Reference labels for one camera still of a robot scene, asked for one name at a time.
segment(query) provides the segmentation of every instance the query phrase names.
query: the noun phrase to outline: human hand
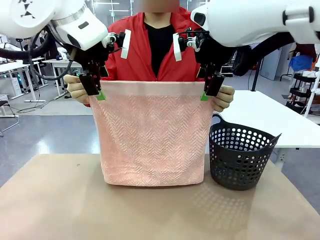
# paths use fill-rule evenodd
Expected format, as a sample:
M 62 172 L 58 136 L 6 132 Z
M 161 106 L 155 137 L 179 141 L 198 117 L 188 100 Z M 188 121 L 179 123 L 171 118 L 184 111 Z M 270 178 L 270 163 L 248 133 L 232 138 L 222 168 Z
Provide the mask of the human hand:
M 222 113 L 234 100 L 235 89 L 222 85 L 217 96 L 212 97 L 212 105 L 215 111 Z
M 84 86 L 80 82 L 79 77 L 65 75 L 63 79 L 68 84 L 67 90 L 71 94 L 72 98 L 74 98 L 82 104 L 89 104 L 89 96 Z

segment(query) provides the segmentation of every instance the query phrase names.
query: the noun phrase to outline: neck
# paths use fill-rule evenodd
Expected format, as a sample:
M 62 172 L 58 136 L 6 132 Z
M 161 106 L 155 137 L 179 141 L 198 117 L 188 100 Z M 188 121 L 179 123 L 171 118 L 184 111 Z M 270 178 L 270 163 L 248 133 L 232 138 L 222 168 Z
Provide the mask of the neck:
M 155 29 L 161 29 L 169 26 L 171 12 L 145 12 L 144 22 Z

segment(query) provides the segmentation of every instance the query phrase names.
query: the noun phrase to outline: glass wall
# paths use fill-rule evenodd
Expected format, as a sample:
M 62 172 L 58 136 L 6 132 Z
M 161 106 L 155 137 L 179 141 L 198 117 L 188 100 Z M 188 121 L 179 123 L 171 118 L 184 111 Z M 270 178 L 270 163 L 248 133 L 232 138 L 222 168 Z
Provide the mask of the glass wall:
M 209 1 L 180 0 L 180 6 L 192 11 Z M 87 1 L 87 6 L 107 27 L 122 18 L 138 13 L 138 9 L 135 8 L 135 0 L 90 0 Z

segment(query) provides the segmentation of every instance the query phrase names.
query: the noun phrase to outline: brown tabletop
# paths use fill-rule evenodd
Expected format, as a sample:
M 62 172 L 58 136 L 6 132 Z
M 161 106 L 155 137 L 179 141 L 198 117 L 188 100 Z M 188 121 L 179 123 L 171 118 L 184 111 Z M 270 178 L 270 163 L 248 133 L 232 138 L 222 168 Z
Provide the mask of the brown tabletop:
M 320 240 L 320 216 L 269 162 L 255 189 L 104 182 L 99 155 L 39 155 L 0 188 L 0 240 Z

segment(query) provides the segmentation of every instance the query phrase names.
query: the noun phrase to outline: chair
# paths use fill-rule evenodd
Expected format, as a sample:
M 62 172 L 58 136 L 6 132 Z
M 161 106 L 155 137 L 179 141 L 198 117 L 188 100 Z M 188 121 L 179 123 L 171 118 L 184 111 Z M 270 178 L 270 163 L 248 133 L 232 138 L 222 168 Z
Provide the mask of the chair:
M 19 124 L 19 119 L 18 117 L 14 114 L 14 112 L 12 111 L 11 107 L 10 107 L 10 104 L 8 103 L 8 101 L 0 101 L 0 108 L 3 107 L 3 106 L 8 106 L 12 112 L 12 115 L 14 116 L 15 120 L 16 120 L 16 123 L 7 127 L 6 129 L 4 130 L 1 130 L 0 129 L 0 137 L 3 137 L 4 136 L 4 132 L 11 129 L 12 127 L 14 127 L 15 125 Z

